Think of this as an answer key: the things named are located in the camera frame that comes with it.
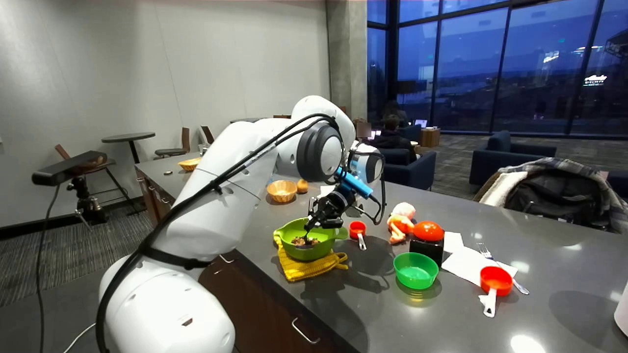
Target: red measuring spoon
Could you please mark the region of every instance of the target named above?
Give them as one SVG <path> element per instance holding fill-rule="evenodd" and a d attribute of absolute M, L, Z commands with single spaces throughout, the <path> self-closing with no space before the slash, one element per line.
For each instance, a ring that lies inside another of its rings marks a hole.
<path fill-rule="evenodd" d="M 507 298 L 513 292 L 513 276 L 503 266 L 485 266 L 479 272 L 481 290 L 487 292 L 479 296 L 485 304 L 485 315 L 495 317 L 497 298 Z"/>
<path fill-rule="evenodd" d="M 368 233 L 366 221 L 356 219 L 356 221 L 350 223 L 350 237 L 358 239 L 358 247 L 362 251 L 368 251 L 366 233 Z"/>

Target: wire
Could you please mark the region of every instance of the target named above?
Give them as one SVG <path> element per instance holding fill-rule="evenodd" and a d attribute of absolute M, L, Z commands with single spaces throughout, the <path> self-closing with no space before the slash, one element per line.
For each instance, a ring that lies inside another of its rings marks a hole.
<path fill-rule="evenodd" d="M 46 210 L 44 217 L 44 229 L 40 233 L 40 249 L 38 249 L 38 261 L 36 261 L 36 286 L 38 286 L 38 306 L 40 306 L 40 353 L 44 353 L 44 341 L 46 341 L 46 312 L 44 312 L 44 298 L 42 298 L 42 247 L 44 247 L 44 235 L 48 231 L 48 219 L 52 217 L 52 210 L 58 202 L 61 184 L 56 188 L 56 196 L 52 204 Z"/>
<path fill-rule="evenodd" d="M 222 174 L 218 174 L 213 182 L 209 182 L 205 188 L 201 188 L 197 194 L 193 194 L 191 198 L 179 202 L 160 223 L 158 227 L 140 243 L 140 247 L 124 261 L 124 264 L 118 268 L 118 272 L 114 274 L 114 278 L 110 280 L 110 284 L 107 286 L 101 304 L 99 304 L 99 312 L 97 312 L 97 343 L 99 343 L 99 351 L 109 353 L 107 341 L 105 341 L 105 317 L 107 317 L 107 308 L 109 302 L 112 300 L 112 296 L 116 294 L 118 286 L 122 284 L 122 280 L 134 270 L 134 266 L 138 264 L 138 261 L 142 259 L 142 255 L 146 251 L 152 249 L 152 243 L 158 239 L 158 235 L 175 219 L 179 217 L 193 202 L 197 202 L 201 196 L 213 192 L 213 190 L 220 190 L 220 184 L 230 180 L 232 176 L 236 176 L 238 172 L 242 172 L 246 168 L 246 164 L 254 159 L 260 159 L 262 153 L 271 151 L 269 147 L 273 147 L 279 141 L 285 141 L 283 137 L 287 133 L 293 133 L 293 129 L 301 123 L 305 123 L 307 119 L 315 119 L 322 121 L 328 119 L 332 121 L 332 115 L 326 113 L 311 113 L 295 123 L 291 123 L 289 127 L 285 127 L 281 133 L 277 133 L 273 139 L 266 141 L 262 147 L 258 147 L 256 151 L 252 151 L 248 157 L 244 157 L 240 162 L 236 162 L 234 166 L 230 166 L 228 170 L 224 170 Z"/>
<path fill-rule="evenodd" d="M 79 343 L 79 339 L 81 339 L 85 333 L 89 333 L 95 325 L 97 325 L 97 323 L 91 323 L 89 327 L 85 327 L 85 329 L 63 349 L 63 353 L 73 351 L 73 347 Z"/>

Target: cabinet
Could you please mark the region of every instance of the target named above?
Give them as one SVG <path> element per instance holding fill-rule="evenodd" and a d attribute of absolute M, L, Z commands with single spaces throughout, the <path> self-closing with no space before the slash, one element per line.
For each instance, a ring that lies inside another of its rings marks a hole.
<path fill-rule="evenodd" d="M 150 217 L 154 225 L 158 225 L 160 219 L 163 219 L 171 212 L 173 200 L 171 196 L 162 192 L 158 186 L 154 186 L 152 180 L 146 178 L 144 174 L 140 174 L 140 188 L 142 188 L 142 198 L 150 212 Z"/>
<path fill-rule="evenodd" d="M 301 308 L 295 298 L 283 294 L 281 286 L 266 278 L 238 251 L 218 257 L 201 274 L 201 284 L 222 302 L 232 317 L 238 353 L 356 351 L 307 312 L 307 308 Z"/>

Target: window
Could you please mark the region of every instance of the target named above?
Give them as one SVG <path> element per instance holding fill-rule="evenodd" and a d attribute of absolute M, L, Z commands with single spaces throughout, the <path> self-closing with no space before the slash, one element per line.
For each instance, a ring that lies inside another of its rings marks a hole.
<path fill-rule="evenodd" d="M 395 110 L 444 131 L 628 137 L 628 0 L 370 6 L 372 123 Z"/>
<path fill-rule="evenodd" d="M 370 27 L 370 68 L 368 68 L 370 121 L 381 119 L 387 102 L 387 31 Z"/>
<path fill-rule="evenodd" d="M 413 121 L 430 117 L 434 49 L 436 23 L 401 27 L 397 102 Z"/>
<path fill-rule="evenodd" d="M 466 8 L 479 8 L 495 2 L 505 2 L 505 0 L 444 0 L 444 11 L 460 11 Z"/>
<path fill-rule="evenodd" d="M 368 2 L 368 17 L 370 21 L 387 23 L 387 0 L 370 0 Z"/>
<path fill-rule="evenodd" d="M 564 135 L 597 2 L 513 10 L 495 127 Z"/>
<path fill-rule="evenodd" d="M 628 2 L 607 0 L 591 47 L 572 131 L 628 135 Z"/>
<path fill-rule="evenodd" d="M 438 0 L 399 0 L 399 21 L 438 15 Z"/>
<path fill-rule="evenodd" d="M 489 131 L 507 10 L 444 21 L 434 121 Z"/>

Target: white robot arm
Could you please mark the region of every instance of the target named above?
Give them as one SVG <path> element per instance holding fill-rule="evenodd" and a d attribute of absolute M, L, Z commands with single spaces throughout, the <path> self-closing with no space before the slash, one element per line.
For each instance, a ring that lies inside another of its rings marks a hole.
<path fill-rule="evenodd" d="M 336 180 L 315 202 L 309 225 L 340 227 L 356 196 L 379 204 L 370 182 L 381 178 L 377 149 L 354 143 L 352 119 L 320 96 L 303 98 L 291 119 L 238 121 L 207 151 L 169 217 L 101 282 L 97 339 L 101 351 L 232 353 L 236 331 L 220 302 L 199 284 L 209 261 L 244 237 L 273 174 Z"/>

